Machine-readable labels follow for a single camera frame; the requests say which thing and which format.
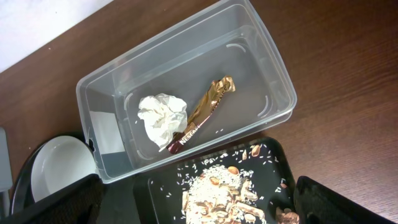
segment food waste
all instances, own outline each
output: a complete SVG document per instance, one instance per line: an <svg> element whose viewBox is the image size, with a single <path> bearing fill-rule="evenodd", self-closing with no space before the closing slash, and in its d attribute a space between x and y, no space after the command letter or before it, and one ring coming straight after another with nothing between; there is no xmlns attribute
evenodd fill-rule
<svg viewBox="0 0 398 224"><path fill-rule="evenodd" d="M266 223L264 212L253 206L258 196L251 191L253 185L248 177L248 172L233 166L205 169L190 190L182 193L187 224L254 223L257 218Z"/></svg>
<svg viewBox="0 0 398 224"><path fill-rule="evenodd" d="M278 221L278 224L300 224L299 215L297 215L295 212L292 212L292 210L289 208L282 210L277 207L276 220Z"/></svg>

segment coffee stick wrapper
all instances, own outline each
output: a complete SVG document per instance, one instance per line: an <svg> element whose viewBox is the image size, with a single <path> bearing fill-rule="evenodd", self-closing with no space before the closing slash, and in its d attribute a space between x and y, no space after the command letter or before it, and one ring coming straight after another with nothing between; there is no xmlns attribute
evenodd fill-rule
<svg viewBox="0 0 398 224"><path fill-rule="evenodd" d="M188 126L182 133L175 133L173 141L166 146L171 154L182 150L184 144L198 131L210 115L217 108L225 92L235 91L235 84L229 75L218 81L212 81L209 90L197 104L193 113L188 117Z"/></svg>

